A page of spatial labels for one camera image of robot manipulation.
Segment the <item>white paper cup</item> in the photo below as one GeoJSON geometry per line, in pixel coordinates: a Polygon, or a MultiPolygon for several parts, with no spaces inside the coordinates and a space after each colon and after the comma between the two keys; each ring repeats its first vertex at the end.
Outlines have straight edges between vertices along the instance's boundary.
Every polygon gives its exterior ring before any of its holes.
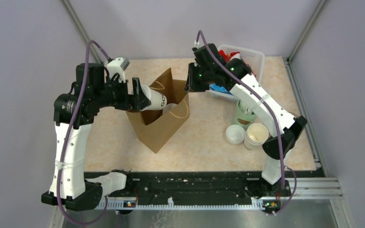
{"type": "Polygon", "coordinates": [[[141,88],[143,90],[143,94],[146,96],[146,98],[149,99],[150,104],[146,106],[145,108],[141,109],[141,111],[158,111],[163,110],[167,105],[167,98],[165,95],[163,95],[160,92],[155,91],[154,89],[151,89],[147,85],[141,85],[141,88]]]}

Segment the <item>brown paper bag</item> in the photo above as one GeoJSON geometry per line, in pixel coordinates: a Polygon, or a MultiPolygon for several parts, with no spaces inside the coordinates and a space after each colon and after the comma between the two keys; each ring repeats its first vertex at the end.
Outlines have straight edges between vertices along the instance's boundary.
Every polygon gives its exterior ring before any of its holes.
{"type": "Polygon", "coordinates": [[[150,85],[167,98],[166,104],[176,104],[170,111],[126,112],[137,138],[153,153],[158,153],[190,117],[186,82],[173,78],[172,70],[165,70],[150,85]]]}

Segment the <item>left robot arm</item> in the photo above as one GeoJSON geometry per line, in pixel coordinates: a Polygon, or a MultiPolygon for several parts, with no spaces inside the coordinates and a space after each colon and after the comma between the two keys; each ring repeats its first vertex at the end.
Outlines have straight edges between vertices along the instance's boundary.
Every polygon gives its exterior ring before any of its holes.
{"type": "Polygon", "coordinates": [[[151,105],[149,87],[132,79],[132,93],[120,73],[103,64],[82,63],[76,66],[76,80],[71,91],[54,102],[57,136],[55,171],[50,189],[41,201],[68,210],[95,209],[102,198],[117,191],[121,196],[133,192],[133,183],[124,171],[112,171],[96,178],[85,178],[85,154],[94,118],[106,107],[139,112],[151,105]]]}

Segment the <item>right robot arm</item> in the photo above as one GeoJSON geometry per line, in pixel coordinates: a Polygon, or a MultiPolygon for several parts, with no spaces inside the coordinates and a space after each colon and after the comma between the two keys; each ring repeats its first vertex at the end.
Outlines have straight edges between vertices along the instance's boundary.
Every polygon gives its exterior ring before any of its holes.
{"type": "Polygon", "coordinates": [[[213,43],[192,48],[195,62],[188,65],[186,92],[205,92],[211,84],[227,89],[261,119],[270,137],[262,148],[267,154],[260,191],[272,196],[279,190],[284,159],[307,125],[303,116],[295,117],[279,105],[257,82],[251,68],[240,58],[225,62],[213,43]]]}

